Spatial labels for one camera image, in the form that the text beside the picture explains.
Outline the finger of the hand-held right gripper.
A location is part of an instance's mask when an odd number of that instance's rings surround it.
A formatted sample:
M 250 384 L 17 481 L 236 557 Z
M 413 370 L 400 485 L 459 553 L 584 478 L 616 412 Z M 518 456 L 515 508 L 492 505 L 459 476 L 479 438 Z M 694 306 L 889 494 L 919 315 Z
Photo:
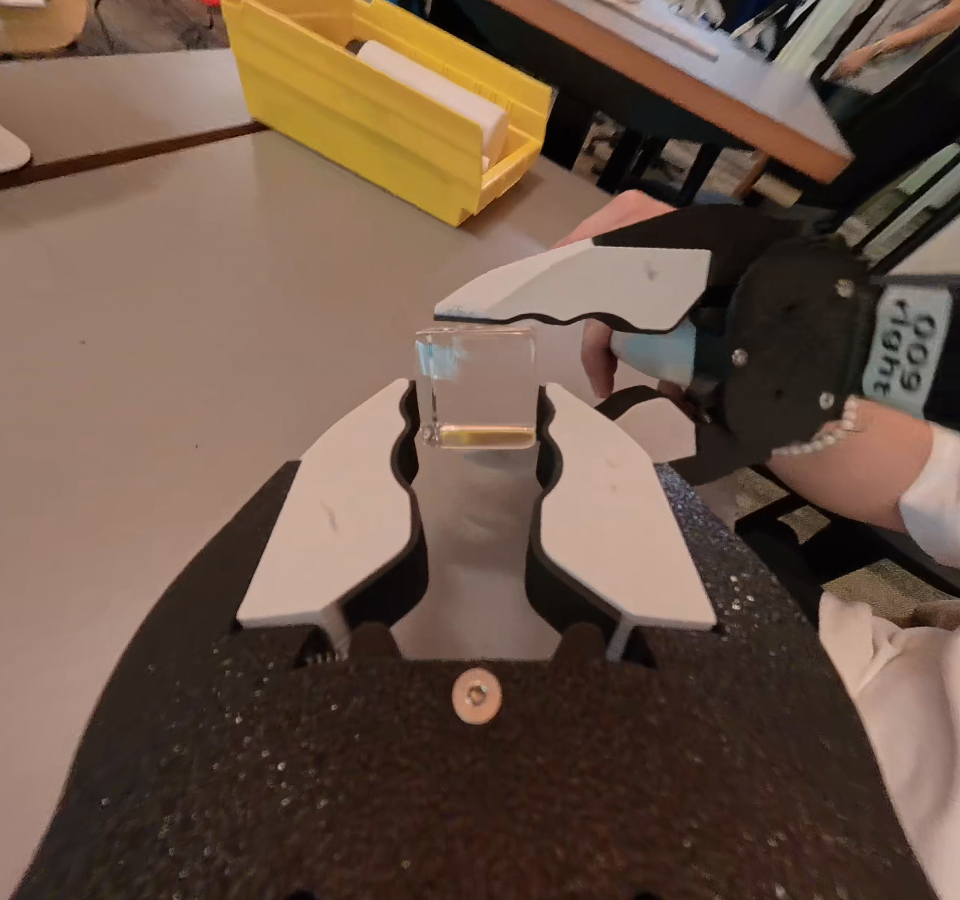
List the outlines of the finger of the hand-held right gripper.
M 696 426 L 676 402 L 650 386 L 631 386 L 598 403 L 597 411 L 627 434 L 654 464 L 693 458 Z
M 612 330 L 665 334 L 707 288 L 704 249 L 601 246 L 589 240 L 499 266 L 438 301 L 438 322 L 553 326 L 593 319 Z

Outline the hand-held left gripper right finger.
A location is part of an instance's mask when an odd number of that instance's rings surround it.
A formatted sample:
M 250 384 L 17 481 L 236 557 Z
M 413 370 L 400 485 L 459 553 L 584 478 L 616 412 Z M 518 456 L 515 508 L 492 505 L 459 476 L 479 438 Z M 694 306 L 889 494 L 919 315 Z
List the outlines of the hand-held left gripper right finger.
M 606 657 L 642 631 L 715 630 L 717 616 L 654 460 L 616 419 L 549 382 L 538 392 L 525 593 L 558 634 L 600 630 Z

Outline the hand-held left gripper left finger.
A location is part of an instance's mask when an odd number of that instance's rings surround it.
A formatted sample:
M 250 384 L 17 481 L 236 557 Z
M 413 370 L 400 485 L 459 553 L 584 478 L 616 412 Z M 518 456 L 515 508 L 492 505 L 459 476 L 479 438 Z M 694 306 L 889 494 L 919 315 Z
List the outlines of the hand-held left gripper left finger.
M 416 385 L 397 379 L 306 450 L 238 607 L 241 629 L 306 627 L 346 655 L 356 630 L 389 629 L 422 600 L 420 425 Z

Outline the clear acrylic cube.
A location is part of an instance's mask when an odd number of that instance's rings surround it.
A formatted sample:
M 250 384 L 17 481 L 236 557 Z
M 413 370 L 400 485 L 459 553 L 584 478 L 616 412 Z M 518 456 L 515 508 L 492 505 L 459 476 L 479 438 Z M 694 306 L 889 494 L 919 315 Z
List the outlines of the clear acrylic cube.
M 539 383 L 531 327 L 435 327 L 414 337 L 419 437 L 457 452 L 537 443 Z

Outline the white cylinder with black cap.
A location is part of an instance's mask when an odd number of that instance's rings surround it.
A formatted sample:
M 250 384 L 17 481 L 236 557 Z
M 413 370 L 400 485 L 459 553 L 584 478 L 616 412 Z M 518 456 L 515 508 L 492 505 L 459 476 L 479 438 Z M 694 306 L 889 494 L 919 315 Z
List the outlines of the white cylinder with black cap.
M 484 170 L 499 162 L 508 138 L 509 116 L 506 109 L 382 42 L 354 39 L 347 42 L 345 49 L 366 66 L 479 126 L 482 131 Z

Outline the yellow plastic bin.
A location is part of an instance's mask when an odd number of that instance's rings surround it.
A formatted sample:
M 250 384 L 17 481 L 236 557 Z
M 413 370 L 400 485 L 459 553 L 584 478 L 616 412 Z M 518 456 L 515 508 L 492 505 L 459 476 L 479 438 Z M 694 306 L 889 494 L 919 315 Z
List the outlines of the yellow plastic bin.
M 538 159 L 551 90 L 387 0 L 220 0 L 249 114 L 259 123 L 460 226 Z M 484 169 L 481 128 L 367 66 L 372 40 L 506 109 L 508 138 Z

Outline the person's right forearm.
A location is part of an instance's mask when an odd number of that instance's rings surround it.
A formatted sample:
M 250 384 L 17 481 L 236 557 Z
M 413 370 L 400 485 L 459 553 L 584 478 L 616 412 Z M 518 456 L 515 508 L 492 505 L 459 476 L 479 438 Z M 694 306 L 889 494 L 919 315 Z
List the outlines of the person's right forearm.
M 776 453 L 768 469 L 822 510 L 893 533 L 906 533 L 900 500 L 926 468 L 935 427 L 929 421 L 857 397 L 819 432 L 819 450 Z

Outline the person's right hand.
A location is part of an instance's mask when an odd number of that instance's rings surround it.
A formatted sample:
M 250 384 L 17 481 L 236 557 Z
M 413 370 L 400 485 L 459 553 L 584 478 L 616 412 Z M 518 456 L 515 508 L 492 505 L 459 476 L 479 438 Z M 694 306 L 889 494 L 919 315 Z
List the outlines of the person's right hand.
M 553 248 L 593 239 L 674 210 L 673 206 L 640 190 L 625 190 L 587 217 L 571 233 L 556 241 Z M 611 348 L 612 334 L 612 328 L 594 319 L 586 320 L 582 328 L 581 364 L 593 394 L 600 400 L 611 396 L 615 389 L 618 359 Z

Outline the grey desk with wooden edge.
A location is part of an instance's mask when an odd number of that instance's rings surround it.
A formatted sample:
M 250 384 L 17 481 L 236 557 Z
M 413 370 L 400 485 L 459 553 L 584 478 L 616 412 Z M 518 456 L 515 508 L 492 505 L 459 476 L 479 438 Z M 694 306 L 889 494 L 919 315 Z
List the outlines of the grey desk with wooden edge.
M 854 154 L 807 78 L 724 34 L 679 42 L 598 0 L 450 0 L 485 48 L 644 137 L 758 150 L 819 183 Z

